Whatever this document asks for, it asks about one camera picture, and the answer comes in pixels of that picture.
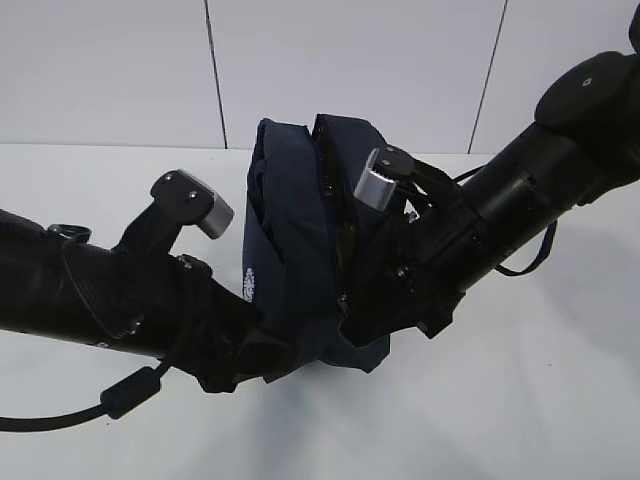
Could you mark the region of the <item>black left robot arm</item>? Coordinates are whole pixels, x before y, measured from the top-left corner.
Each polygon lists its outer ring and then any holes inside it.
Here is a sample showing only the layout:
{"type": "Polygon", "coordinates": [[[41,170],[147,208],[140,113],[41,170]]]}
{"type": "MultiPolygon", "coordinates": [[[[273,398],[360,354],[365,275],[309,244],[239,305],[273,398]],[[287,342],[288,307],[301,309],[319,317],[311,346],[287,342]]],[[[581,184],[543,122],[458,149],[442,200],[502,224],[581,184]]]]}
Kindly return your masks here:
{"type": "Polygon", "coordinates": [[[205,262],[139,259],[1,213],[4,330],[167,359],[207,393],[287,373],[297,349],[205,262]]]}

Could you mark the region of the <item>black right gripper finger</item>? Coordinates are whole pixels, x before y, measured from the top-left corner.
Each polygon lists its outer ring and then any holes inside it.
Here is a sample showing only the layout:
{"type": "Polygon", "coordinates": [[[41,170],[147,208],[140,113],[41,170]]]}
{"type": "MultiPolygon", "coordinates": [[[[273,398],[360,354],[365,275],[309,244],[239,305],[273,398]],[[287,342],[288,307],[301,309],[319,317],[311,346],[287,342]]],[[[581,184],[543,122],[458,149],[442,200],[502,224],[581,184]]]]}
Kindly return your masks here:
{"type": "Polygon", "coordinates": [[[349,303],[340,331],[356,347],[416,328],[425,320],[425,267],[414,258],[381,250],[356,255],[349,303]]]}

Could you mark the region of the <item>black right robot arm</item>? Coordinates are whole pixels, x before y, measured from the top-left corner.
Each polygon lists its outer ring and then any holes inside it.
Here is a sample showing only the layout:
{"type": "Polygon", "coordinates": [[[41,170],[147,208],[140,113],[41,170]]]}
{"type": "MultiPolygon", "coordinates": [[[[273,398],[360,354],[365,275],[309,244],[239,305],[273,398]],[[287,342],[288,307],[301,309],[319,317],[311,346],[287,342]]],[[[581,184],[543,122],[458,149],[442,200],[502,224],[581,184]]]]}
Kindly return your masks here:
{"type": "Polygon", "coordinates": [[[356,198],[378,211],[400,197],[415,220],[392,214],[382,263],[352,297],[341,325],[355,346],[408,328],[434,337],[465,293],[537,235],[538,260],[559,218],[639,178],[639,58],[608,51],[545,92],[533,122],[485,165],[451,178],[394,147],[371,151],[356,198]]]}

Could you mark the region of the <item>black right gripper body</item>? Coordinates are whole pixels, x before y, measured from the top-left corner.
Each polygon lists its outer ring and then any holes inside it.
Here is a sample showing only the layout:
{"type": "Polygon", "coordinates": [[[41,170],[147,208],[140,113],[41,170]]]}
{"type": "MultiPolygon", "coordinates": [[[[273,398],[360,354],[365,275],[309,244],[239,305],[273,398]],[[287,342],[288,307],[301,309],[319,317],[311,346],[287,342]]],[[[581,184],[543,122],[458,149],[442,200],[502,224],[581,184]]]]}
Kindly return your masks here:
{"type": "Polygon", "coordinates": [[[444,203],[425,202],[414,221],[390,215],[382,277],[379,332],[416,328],[429,339],[453,323],[466,291],[484,275],[486,224],[458,194],[444,203]]]}

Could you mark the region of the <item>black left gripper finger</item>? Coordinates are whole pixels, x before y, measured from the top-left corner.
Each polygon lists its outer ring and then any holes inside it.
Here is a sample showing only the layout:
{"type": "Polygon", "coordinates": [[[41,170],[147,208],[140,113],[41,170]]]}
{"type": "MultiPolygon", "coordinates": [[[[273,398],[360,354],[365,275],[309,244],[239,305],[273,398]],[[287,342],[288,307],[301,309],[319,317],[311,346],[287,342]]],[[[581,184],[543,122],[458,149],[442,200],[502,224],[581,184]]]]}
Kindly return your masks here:
{"type": "Polygon", "coordinates": [[[277,377],[295,363],[295,347],[265,330],[254,305],[216,300],[194,339],[194,376],[207,393],[232,393],[245,381],[277,377]]]}

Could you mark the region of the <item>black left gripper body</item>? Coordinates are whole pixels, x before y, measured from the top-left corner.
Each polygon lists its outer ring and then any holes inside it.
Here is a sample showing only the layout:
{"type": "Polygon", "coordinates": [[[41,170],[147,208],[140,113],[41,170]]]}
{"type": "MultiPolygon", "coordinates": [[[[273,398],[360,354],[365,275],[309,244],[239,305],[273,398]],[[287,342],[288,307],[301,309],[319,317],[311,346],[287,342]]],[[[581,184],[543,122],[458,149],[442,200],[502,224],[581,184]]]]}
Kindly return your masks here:
{"type": "Polygon", "coordinates": [[[190,375],[208,375],[231,353],[250,309],[213,279],[212,269],[190,255],[129,259],[129,299],[139,324],[129,351],[163,359],[190,375]]]}

